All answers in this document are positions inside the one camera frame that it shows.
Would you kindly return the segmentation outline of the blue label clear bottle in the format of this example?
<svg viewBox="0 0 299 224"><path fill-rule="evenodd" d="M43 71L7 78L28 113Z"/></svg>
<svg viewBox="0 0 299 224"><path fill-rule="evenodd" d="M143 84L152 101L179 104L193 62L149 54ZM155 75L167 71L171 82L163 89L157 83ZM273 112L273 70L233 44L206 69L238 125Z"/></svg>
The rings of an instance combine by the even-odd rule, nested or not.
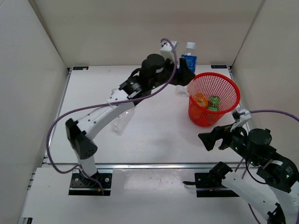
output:
<svg viewBox="0 0 299 224"><path fill-rule="evenodd" d="M176 86L176 94L182 97L189 97L191 95L191 85L193 83L193 79L195 78L195 70L197 64L197 56L194 55L195 49L194 42L188 42L186 44L186 52L182 54L182 58L185 59L186 66L189 70L188 73L188 82L187 85L183 86L182 84Z"/></svg>

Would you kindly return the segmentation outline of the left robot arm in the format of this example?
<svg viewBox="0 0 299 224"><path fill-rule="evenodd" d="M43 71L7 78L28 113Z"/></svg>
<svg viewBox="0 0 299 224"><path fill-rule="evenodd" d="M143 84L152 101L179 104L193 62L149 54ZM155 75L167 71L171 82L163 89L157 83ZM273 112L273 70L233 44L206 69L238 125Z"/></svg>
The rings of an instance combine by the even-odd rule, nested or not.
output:
<svg viewBox="0 0 299 224"><path fill-rule="evenodd" d="M189 69L186 59L181 57L179 65L159 54L150 54L143 60L140 68L120 84L101 106L78 120L68 119L65 123L67 139L78 159L82 182L92 187L98 181L98 171L94 161L97 146L93 139L111 121L122 113L133 109L152 90L164 84L187 86L194 78L195 70Z"/></svg>

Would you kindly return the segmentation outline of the clear unlabelled plastic bottle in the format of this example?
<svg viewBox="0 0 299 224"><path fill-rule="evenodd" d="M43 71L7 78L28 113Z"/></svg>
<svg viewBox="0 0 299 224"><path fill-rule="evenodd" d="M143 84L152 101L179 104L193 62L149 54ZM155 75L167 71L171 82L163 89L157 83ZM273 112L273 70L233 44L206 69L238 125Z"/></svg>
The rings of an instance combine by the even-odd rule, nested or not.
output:
<svg viewBox="0 0 299 224"><path fill-rule="evenodd" d="M131 108L120 114L117 118L114 119L112 123L112 131L118 135L122 135L132 117L135 114L135 109Z"/></svg>

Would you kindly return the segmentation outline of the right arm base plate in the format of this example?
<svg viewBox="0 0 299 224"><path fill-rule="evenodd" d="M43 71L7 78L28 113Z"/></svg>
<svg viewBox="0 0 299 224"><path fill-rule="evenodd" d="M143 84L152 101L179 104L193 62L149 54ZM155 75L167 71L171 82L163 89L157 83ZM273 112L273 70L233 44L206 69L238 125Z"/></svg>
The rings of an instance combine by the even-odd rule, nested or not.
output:
<svg viewBox="0 0 299 224"><path fill-rule="evenodd" d="M239 197L234 191L222 186L220 179L211 173L195 173L194 181L183 181L185 186L195 186L197 198Z"/></svg>

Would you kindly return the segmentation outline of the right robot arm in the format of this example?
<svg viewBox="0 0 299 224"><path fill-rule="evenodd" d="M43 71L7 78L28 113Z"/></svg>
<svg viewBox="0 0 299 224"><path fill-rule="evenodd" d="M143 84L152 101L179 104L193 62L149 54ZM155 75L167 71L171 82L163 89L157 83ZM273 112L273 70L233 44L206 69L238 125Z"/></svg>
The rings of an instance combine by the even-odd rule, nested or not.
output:
<svg viewBox="0 0 299 224"><path fill-rule="evenodd" d="M251 207L269 224L297 224L299 222L299 170L294 162L282 156L271 146L272 136L269 129L255 128L247 132L243 125L251 119L251 112L234 110L235 122L217 126L209 133L198 134L206 150L211 151L216 141L221 140L220 150L231 148L245 161L245 168L257 168L257 180L267 185L276 200L245 182L226 163L218 162L210 170L210 182L214 186L224 186Z"/></svg>

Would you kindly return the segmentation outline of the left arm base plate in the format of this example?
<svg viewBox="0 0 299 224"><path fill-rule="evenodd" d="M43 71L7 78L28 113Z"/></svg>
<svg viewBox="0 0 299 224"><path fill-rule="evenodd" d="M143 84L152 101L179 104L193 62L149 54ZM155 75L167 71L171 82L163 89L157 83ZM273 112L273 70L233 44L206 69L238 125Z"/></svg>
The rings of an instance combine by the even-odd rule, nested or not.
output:
<svg viewBox="0 0 299 224"><path fill-rule="evenodd" d="M80 170L75 171L71 175L68 194L71 196L110 196L112 176L112 173L98 173L97 176L93 176L101 183L102 191L97 182L85 178Z"/></svg>

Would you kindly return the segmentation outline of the orange bottle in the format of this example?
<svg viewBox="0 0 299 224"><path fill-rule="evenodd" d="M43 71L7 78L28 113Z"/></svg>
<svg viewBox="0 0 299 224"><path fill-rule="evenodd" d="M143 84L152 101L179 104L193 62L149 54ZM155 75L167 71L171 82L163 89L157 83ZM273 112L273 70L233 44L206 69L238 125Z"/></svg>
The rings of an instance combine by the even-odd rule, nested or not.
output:
<svg viewBox="0 0 299 224"><path fill-rule="evenodd" d="M189 114L191 117L200 117L202 114L202 109L197 106L192 106L189 110Z"/></svg>
<svg viewBox="0 0 299 224"><path fill-rule="evenodd" d="M193 96L193 100L201 107L207 108L208 101L202 93L197 93Z"/></svg>

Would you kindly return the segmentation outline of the green plastic bottle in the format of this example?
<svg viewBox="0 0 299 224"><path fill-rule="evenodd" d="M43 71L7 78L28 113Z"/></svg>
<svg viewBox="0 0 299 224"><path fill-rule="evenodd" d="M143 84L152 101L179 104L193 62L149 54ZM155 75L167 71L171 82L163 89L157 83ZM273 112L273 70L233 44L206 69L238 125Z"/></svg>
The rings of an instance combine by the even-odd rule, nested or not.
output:
<svg viewBox="0 0 299 224"><path fill-rule="evenodd" d="M210 111L219 111L221 98L220 96L210 96L208 100L208 107L207 109Z"/></svg>

